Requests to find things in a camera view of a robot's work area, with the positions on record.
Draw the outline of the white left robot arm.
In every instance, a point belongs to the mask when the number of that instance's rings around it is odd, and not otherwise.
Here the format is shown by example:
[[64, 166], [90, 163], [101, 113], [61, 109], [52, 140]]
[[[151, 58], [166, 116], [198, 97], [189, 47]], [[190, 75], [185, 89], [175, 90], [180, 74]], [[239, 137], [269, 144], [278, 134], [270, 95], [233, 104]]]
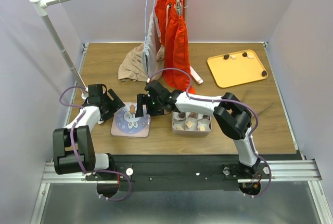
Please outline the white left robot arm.
[[116, 172], [114, 159], [109, 153], [96, 153], [91, 131], [96, 124], [104, 123], [125, 104], [104, 84], [88, 85], [88, 96], [82, 105], [63, 102], [64, 90], [59, 98], [63, 106], [77, 107], [75, 119], [63, 128], [53, 131], [54, 169], [59, 175], [71, 173], [91, 173], [97, 171], [104, 180], [111, 179]]

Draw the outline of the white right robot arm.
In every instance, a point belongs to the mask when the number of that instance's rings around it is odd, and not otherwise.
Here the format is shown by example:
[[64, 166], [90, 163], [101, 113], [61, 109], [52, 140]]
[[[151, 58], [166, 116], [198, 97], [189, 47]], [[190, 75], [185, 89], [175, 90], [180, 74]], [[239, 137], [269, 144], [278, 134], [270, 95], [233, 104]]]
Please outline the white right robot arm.
[[236, 168], [225, 165], [224, 169], [241, 178], [249, 179], [257, 174], [260, 158], [253, 143], [251, 118], [255, 116], [257, 120], [258, 116], [234, 94], [208, 97], [177, 89], [170, 92], [156, 80], [147, 82], [145, 91], [137, 95], [136, 117], [143, 116], [143, 106], [150, 116], [164, 115], [165, 112], [194, 112], [213, 117], [222, 133], [234, 141], [238, 152]]

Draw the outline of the pink chocolate tin box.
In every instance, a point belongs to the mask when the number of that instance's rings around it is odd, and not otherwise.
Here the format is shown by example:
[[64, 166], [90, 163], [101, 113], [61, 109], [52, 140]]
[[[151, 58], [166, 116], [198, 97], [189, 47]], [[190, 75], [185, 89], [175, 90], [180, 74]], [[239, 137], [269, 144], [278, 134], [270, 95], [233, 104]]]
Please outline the pink chocolate tin box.
[[176, 135], [207, 136], [212, 130], [211, 117], [195, 112], [172, 112], [172, 132]]

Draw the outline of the dark round chocolate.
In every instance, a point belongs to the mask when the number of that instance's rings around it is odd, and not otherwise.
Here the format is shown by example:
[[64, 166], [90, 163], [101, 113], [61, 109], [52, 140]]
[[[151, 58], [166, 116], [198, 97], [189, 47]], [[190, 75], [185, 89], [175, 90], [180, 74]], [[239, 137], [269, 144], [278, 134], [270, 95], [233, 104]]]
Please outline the dark round chocolate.
[[178, 114], [178, 117], [179, 117], [179, 118], [185, 118], [185, 116], [186, 116], [186, 115], [185, 115], [185, 112], [181, 112], [181, 113]]

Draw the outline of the pink tin lid with bunny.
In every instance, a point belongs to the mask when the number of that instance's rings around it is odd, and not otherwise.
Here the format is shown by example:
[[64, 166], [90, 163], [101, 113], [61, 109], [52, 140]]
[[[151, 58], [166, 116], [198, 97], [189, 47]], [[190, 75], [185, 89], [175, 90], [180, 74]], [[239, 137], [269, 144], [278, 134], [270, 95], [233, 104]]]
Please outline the pink tin lid with bunny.
[[143, 106], [142, 117], [136, 117], [137, 103], [125, 102], [113, 116], [111, 134], [118, 137], [146, 138], [149, 135], [151, 118]]

